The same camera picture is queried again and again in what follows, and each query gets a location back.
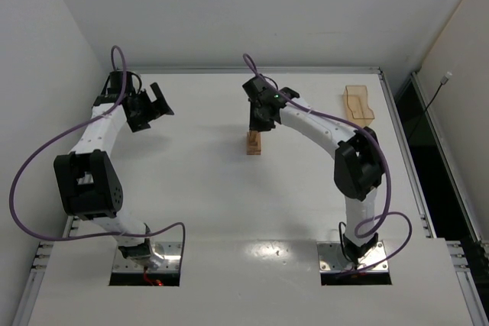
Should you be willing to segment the dark-sided wood block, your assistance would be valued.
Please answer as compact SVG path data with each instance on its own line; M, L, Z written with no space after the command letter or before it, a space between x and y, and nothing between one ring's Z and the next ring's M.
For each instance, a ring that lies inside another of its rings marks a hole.
M256 136L260 134L257 131L249 131L249 140L248 142L255 142Z

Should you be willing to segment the wood plank block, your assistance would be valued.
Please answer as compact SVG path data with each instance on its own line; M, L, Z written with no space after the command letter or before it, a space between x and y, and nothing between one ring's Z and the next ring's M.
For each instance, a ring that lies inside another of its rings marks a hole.
M247 142L246 144L246 154L255 155L257 145L254 142Z

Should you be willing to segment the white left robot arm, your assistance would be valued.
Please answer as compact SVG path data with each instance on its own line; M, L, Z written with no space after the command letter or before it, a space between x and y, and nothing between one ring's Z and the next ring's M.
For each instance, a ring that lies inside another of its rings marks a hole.
M93 104L92 118L83 135L64 155L53 162L64 211L99 226L114 237L121 255L139 266L155 270L164 261L162 246L150 238L150 228L123 207L124 193L111 161L111 153L122 127L132 132L150 127L150 121L172 115L157 83L151 84L155 99L147 92L131 89L120 105L114 89Z

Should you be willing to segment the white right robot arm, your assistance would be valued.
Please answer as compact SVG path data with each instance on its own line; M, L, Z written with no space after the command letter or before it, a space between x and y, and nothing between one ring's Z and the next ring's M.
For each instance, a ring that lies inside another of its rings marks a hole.
M270 131L276 124L289 127L320 146L333 160L333 179L345 197L344 256L358 265L377 243L375 201L384 168L370 139L352 127L316 115L303 99L288 102L273 93L249 98L250 128Z

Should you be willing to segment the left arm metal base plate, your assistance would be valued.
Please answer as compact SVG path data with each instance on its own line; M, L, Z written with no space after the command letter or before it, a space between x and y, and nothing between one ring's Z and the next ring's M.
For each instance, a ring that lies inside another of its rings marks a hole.
M147 260L132 260L124 258L120 250L115 251L112 262L113 273L177 273L181 258L180 242L160 242L151 244L151 255Z

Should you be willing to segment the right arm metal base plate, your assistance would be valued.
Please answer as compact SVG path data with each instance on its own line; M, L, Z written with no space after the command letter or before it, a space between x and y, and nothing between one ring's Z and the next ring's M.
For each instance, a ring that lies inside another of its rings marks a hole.
M361 273L389 273L383 241L379 241L375 247L360 257L357 266L343 256L339 242L318 242L317 250L320 273L336 274L352 270L359 270Z

